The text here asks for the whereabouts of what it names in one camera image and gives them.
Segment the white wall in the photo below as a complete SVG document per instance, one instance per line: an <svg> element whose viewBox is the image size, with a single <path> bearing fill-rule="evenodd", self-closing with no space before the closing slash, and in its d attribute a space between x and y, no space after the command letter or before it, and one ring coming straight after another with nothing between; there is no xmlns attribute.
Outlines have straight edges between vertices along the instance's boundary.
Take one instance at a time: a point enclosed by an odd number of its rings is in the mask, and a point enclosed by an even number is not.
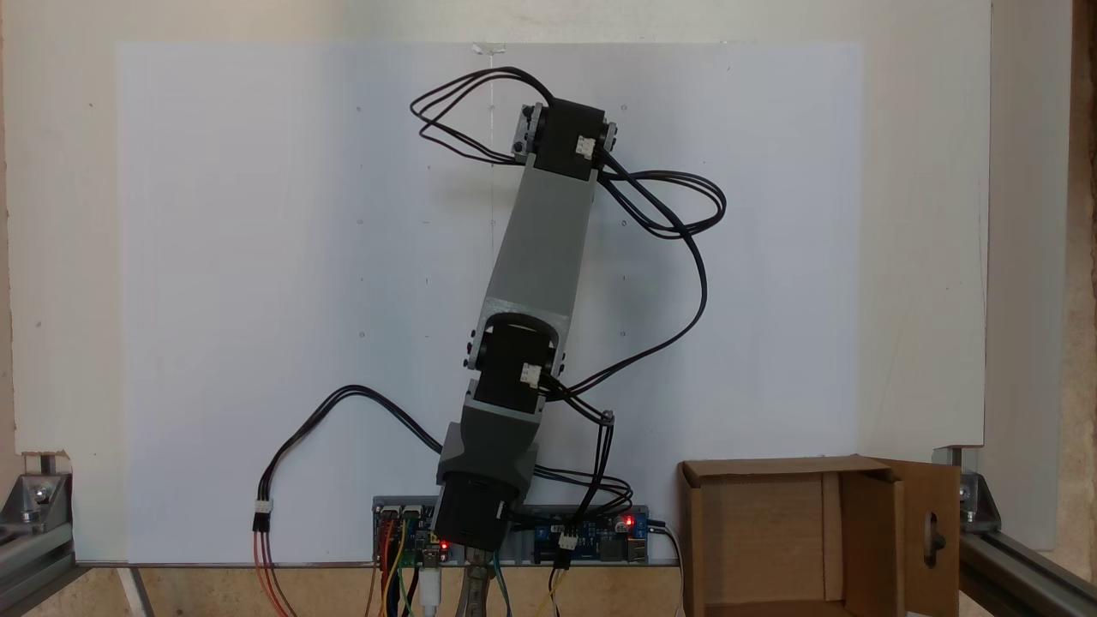
<svg viewBox="0 0 1097 617"><path fill-rule="evenodd" d="M1004 530L1055 546L1071 0L995 0L986 476Z"/></svg>
<svg viewBox="0 0 1097 617"><path fill-rule="evenodd" d="M81 560L126 559L125 500L140 498L123 475L117 41L860 41L861 450L928 460L982 441L988 0L10 0L4 11L16 447L71 457Z"/></svg>

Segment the cable bundle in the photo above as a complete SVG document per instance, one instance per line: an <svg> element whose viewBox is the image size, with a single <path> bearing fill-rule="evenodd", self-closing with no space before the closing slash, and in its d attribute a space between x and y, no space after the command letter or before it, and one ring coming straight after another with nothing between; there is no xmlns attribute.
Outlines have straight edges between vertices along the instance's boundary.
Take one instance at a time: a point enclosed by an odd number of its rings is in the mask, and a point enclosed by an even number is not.
<svg viewBox="0 0 1097 617"><path fill-rule="evenodd" d="M478 160L482 162L490 162L494 165L521 165L520 162L514 160L513 156L509 154L497 153L488 148L484 144L477 142L476 139L473 139L468 135L465 135L464 133L457 131L456 128L448 126L441 122L442 119L445 117L448 113L450 113L450 110L456 106L456 104L460 103L470 93L472 93L473 90L490 81L498 81L501 79L521 81L522 83L532 87L534 90L540 92L542 97L544 97L545 102L548 103L550 105L554 100L552 93L548 92L548 89L545 88L543 83L538 81L532 75L525 72L522 69L514 67L500 67L500 68L487 68L484 70L477 70L474 72L470 72L464 77L459 77L453 81L450 81L449 83L443 83L442 86L439 86L438 88L434 88L430 92L427 92L426 94L411 101L411 104L408 105L408 109L411 110L412 115L422 121L422 128L419 130L419 136L422 137L423 139L427 139L428 142L433 142L442 146L443 148L446 148L453 152L454 154L467 159ZM423 102L430 97L433 97L436 94L438 94L438 98ZM427 116L428 111L442 104L445 101L450 101L450 103L446 106L442 108L442 111L438 112L433 116L430 117ZM465 150L454 147L453 145L446 143L443 139L439 139L438 137L428 135L427 131L430 128L438 128L442 133L450 135L457 142L461 142L465 146L472 148L476 154L470 154Z"/></svg>

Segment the yellow wire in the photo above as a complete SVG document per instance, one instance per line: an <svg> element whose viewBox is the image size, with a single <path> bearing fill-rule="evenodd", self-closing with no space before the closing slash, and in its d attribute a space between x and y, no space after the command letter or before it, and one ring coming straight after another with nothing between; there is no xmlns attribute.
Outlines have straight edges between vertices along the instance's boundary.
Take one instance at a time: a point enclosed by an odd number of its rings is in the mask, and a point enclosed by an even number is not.
<svg viewBox="0 0 1097 617"><path fill-rule="evenodd" d="M548 606L548 601L552 599L552 596L556 593L556 587L558 587L559 584L564 582L564 576L567 576L568 572L570 572L570 570L565 570L564 573L559 575L559 579L556 579L556 582L553 583L552 588L548 590L548 595L546 595L545 598L541 601L541 606L538 607L538 613L533 617L541 617L541 613L543 613L545 607Z"/></svg>
<svg viewBox="0 0 1097 617"><path fill-rule="evenodd" d="M381 596L381 614L388 615L388 587L393 586L393 579L396 577L396 572L399 572L400 568L400 557L404 556L404 541L408 539L408 519L404 519L400 524L400 548L396 549L396 560L393 562L393 570L388 573L388 581L385 582L385 593Z"/></svg>

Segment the blue circuit board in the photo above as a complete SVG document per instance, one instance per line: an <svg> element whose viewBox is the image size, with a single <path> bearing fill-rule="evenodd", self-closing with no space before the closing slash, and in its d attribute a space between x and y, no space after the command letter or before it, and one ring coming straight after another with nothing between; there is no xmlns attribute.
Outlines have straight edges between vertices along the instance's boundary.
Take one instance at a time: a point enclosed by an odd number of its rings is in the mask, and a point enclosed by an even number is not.
<svg viewBox="0 0 1097 617"><path fill-rule="evenodd" d="M533 528L533 563L552 562L556 557L561 534L565 530L566 514L561 514L556 525ZM636 511L586 520L569 532L576 536L573 561L646 562L647 512Z"/></svg>

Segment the wooden surface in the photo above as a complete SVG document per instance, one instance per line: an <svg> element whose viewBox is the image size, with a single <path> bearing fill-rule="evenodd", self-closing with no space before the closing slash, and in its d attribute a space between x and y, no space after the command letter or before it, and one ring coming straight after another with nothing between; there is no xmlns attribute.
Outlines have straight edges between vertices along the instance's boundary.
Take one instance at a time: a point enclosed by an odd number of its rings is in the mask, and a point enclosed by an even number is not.
<svg viewBox="0 0 1097 617"><path fill-rule="evenodd" d="M279 580L301 617L358 617L365 609L369 570L289 570ZM143 570L143 580L157 617L269 617L273 610L251 570ZM517 617L532 617L545 597L548 570L504 570ZM457 570L442 577L440 616L453 615L460 593ZM598 617L670 617L677 606L675 568L589 568L573 570L557 591L561 615ZM377 609L374 594L373 609ZM116 617L129 615L114 570L93 570L39 605L29 617ZM417 615L422 615L417 607ZM506 615L499 590L493 585L488 615Z"/></svg>

